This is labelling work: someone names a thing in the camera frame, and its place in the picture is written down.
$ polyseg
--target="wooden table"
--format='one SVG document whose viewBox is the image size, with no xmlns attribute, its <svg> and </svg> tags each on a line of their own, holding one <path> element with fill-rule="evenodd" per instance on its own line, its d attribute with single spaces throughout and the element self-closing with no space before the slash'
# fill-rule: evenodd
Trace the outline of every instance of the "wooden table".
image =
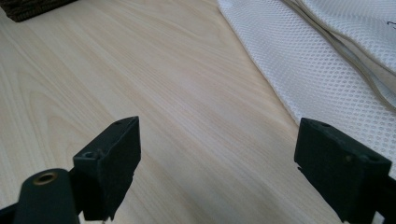
<svg viewBox="0 0 396 224">
<path fill-rule="evenodd" d="M 114 223 L 340 223 L 215 0 L 80 0 L 22 23 L 2 11 L 0 52 L 0 207 L 139 116 L 142 161 Z"/>
</svg>

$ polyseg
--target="light wood surface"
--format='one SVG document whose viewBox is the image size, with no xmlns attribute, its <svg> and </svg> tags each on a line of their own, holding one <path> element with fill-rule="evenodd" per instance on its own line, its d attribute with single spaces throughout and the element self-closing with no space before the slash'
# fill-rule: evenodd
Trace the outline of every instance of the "light wood surface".
<svg viewBox="0 0 396 224">
<path fill-rule="evenodd" d="M 131 116 L 142 161 L 114 223 L 340 223 L 215 0 L 80 0 L 22 23 L 0 12 L 0 207 Z"/>
</svg>

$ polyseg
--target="table surface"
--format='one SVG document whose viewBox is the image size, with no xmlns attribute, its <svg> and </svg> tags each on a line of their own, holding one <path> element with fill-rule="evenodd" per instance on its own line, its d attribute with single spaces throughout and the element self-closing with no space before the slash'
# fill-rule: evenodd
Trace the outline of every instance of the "table surface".
<svg viewBox="0 0 396 224">
<path fill-rule="evenodd" d="M 142 161 L 114 223 L 340 223 L 215 0 L 80 0 L 21 23 L 2 11 L 0 52 L 0 207 L 139 116 Z"/>
</svg>

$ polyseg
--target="white fabric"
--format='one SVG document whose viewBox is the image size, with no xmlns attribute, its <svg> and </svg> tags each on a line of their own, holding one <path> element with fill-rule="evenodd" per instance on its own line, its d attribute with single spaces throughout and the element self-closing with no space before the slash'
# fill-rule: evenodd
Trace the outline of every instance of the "white fabric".
<svg viewBox="0 0 396 224">
<path fill-rule="evenodd" d="M 318 26 L 345 44 L 385 85 L 373 83 L 379 93 L 396 107 L 396 1 L 285 1 L 297 2 Z"/>
<path fill-rule="evenodd" d="M 396 162 L 396 113 L 317 30 L 279 0 L 219 0 L 219 8 L 297 123 L 327 122 Z"/>
</svg>

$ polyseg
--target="dark object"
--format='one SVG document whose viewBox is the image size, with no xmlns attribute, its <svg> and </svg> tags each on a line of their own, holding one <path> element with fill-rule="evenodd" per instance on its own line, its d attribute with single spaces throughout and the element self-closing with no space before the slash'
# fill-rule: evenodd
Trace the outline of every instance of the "dark object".
<svg viewBox="0 0 396 224">
<path fill-rule="evenodd" d="M 396 223 L 391 161 L 329 124 L 302 119 L 294 160 L 342 221 Z"/>
<path fill-rule="evenodd" d="M 14 21 L 25 21 L 77 0 L 0 0 L 0 7 Z"/>
<path fill-rule="evenodd" d="M 51 169 L 29 177 L 18 203 L 0 210 L 0 223 L 79 223 L 112 219 L 140 162 L 139 118 L 111 124 L 74 158 L 67 172 Z"/>
</svg>

